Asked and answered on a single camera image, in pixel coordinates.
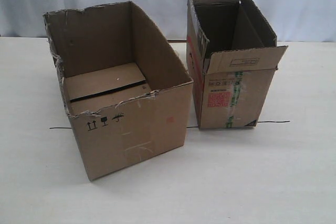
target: white table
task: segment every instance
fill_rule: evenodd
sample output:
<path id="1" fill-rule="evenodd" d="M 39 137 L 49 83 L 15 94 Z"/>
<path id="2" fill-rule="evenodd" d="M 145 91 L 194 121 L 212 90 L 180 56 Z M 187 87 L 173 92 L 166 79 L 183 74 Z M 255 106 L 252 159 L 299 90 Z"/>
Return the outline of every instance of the white table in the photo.
<path id="1" fill-rule="evenodd" d="M 69 122 L 47 40 L 0 38 L 0 223 L 336 223 L 336 43 L 285 44 L 260 120 L 290 123 L 188 129 L 91 183 L 72 130 L 49 129 Z"/>

